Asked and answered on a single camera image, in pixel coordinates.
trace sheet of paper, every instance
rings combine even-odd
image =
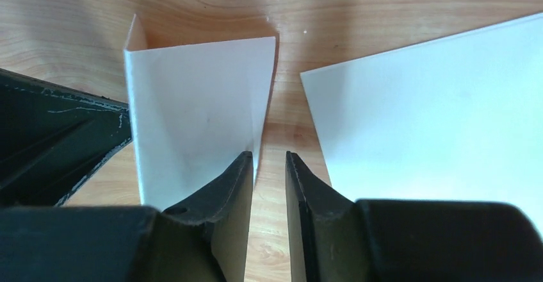
[[[543,13],[302,73],[351,200],[501,201],[543,231]]]
[[[275,37],[147,49],[134,16],[124,57],[142,204],[168,208],[242,151],[256,177]]]

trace tabletop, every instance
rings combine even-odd
[[[0,67],[126,102],[134,13],[150,47],[278,36],[245,279],[289,281],[285,152],[328,180],[299,73],[542,10],[543,0],[0,0]],[[129,145],[68,205],[139,201]]]

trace folded white paper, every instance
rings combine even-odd
[[[351,200],[501,201],[543,231],[543,13],[302,73]]]
[[[142,204],[183,200],[242,151],[256,177],[275,37],[147,49],[134,16],[124,58]]]

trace folded paper flap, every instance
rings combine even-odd
[[[503,201],[543,229],[543,14],[302,74],[333,187]]]
[[[141,50],[142,33],[136,17],[125,65],[142,203],[179,202],[243,151],[256,175],[275,37]]]

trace table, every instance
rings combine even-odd
[[[246,280],[289,281],[285,151],[328,180],[298,74],[542,10],[543,0],[0,0],[0,67],[127,101],[134,13],[151,47],[278,35]],[[136,177],[129,145],[68,205],[138,204]]]

